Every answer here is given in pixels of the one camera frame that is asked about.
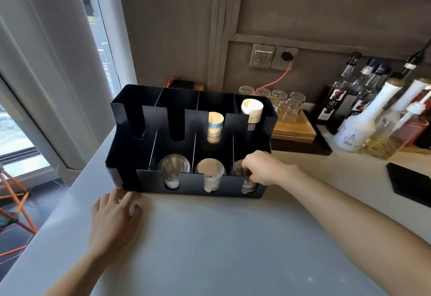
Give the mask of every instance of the organizer compartment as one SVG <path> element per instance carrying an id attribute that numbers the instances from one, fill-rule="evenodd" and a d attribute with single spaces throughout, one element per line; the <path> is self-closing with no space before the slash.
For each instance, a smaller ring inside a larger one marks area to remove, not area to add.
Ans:
<path id="1" fill-rule="evenodd" d="M 240 113 L 245 98 L 264 104 L 262 119 L 252 132 L 246 131 L 248 115 Z M 277 114 L 269 99 L 219 92 L 199 92 L 173 88 L 127 85 L 112 102 L 117 131 L 106 167 L 118 187 L 147 193 L 236 196 L 257 198 L 266 186 L 252 194 L 241 192 L 243 176 L 233 173 L 234 161 L 255 150 L 271 151 L 269 144 Z M 208 113 L 224 116 L 219 143 L 207 141 Z M 179 188 L 167 189 L 159 161 L 172 153 L 187 157 L 191 173 L 181 173 Z M 194 172 L 205 158 L 222 162 L 226 175 L 219 189 L 210 193 L 203 188 L 204 175 Z"/>

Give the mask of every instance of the black plug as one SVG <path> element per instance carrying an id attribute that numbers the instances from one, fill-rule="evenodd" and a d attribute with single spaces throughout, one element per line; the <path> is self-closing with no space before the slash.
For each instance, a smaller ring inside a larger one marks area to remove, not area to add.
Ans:
<path id="1" fill-rule="evenodd" d="M 284 61 L 292 61 L 294 59 L 294 55 L 286 51 L 281 54 L 281 57 Z"/>

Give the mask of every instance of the person's left arm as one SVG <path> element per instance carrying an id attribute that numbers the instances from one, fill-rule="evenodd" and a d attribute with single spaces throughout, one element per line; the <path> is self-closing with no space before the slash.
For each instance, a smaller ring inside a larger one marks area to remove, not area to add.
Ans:
<path id="1" fill-rule="evenodd" d="M 88 296 L 117 253 L 130 241 L 142 217 L 133 201 L 142 196 L 136 192 L 114 189 L 96 201 L 91 208 L 91 233 L 87 252 L 44 296 Z"/>

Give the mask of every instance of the counter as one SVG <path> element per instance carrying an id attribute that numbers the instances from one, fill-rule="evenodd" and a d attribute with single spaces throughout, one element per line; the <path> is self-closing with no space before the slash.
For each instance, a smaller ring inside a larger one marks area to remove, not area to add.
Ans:
<path id="1" fill-rule="evenodd" d="M 326 156 L 274 152 L 286 163 L 369 204 L 431 242 L 431 208 L 393 193 L 385 161 L 333 148 Z M 0 294 L 41 295 L 87 248 L 90 207 L 114 183 L 106 138 L 63 201 L 0 284 Z M 431 156 L 392 162 L 431 175 Z M 385 295 L 290 194 L 261 199 L 145 195 L 146 224 L 92 295 Z"/>

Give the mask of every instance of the person's left hand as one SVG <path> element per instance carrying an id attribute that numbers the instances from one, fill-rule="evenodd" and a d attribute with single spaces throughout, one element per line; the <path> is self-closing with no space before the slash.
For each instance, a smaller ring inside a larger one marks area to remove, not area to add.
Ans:
<path id="1" fill-rule="evenodd" d="M 142 209 L 135 204 L 142 197 L 136 192 L 115 188 L 100 197 L 91 208 L 91 233 L 88 252 L 95 257 L 112 259 L 132 239 L 142 217 Z"/>

